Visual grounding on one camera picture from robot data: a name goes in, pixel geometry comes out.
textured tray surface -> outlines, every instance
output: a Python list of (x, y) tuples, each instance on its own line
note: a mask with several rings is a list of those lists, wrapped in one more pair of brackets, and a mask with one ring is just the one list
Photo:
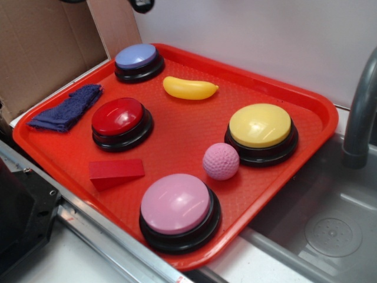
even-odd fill
[[(318, 94), (167, 45), (156, 47), (166, 62), (156, 78), (139, 84), (122, 83), (114, 75), (114, 61), (110, 61), (25, 115), (14, 130), (14, 139), (63, 186), (145, 245), (138, 219), (148, 187), (173, 173), (188, 173), (204, 181), (220, 200), (222, 222), (218, 233), (198, 251), (179, 256), (160, 254), (174, 267), (186, 271), (206, 264), (249, 223), (333, 134), (338, 114), (333, 104)], [(167, 75), (210, 81), (219, 89), (206, 100), (181, 100), (164, 91), (162, 80)], [(59, 104), (69, 93), (89, 83), (101, 84), (104, 93), (68, 133), (26, 126), (40, 111)], [(152, 113), (155, 128), (143, 144), (132, 150), (104, 152), (91, 138), (91, 117), (101, 105), (120, 97), (140, 101)], [(240, 166), (230, 180), (210, 179), (201, 164), (204, 152), (212, 144), (223, 142), (234, 112), (254, 103), (275, 104), (290, 114), (299, 132), (297, 151), (277, 166)], [(120, 159), (141, 159), (145, 176), (98, 192), (90, 181), (89, 162)]]

blue cloth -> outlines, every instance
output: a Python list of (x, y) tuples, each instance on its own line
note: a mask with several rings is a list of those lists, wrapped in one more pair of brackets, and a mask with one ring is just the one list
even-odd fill
[(27, 125), (38, 129), (66, 132), (99, 99), (103, 92), (98, 84), (87, 84), (54, 108), (40, 112)]

yellow plastic banana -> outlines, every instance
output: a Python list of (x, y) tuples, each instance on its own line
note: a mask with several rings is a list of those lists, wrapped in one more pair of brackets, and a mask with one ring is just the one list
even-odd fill
[(170, 76), (164, 79), (163, 86), (171, 96), (189, 100), (209, 98), (219, 89), (208, 81), (190, 81)]

golf ball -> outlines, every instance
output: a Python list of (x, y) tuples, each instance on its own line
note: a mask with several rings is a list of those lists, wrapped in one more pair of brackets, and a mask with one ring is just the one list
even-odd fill
[(233, 177), (239, 168), (238, 152), (227, 143), (210, 146), (203, 157), (203, 168), (215, 180), (227, 180)]

sink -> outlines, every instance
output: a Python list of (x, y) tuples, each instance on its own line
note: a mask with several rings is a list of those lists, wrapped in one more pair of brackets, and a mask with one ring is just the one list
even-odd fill
[(377, 282), (377, 147), (353, 170), (340, 162), (342, 142), (327, 141), (249, 227), (324, 282)]

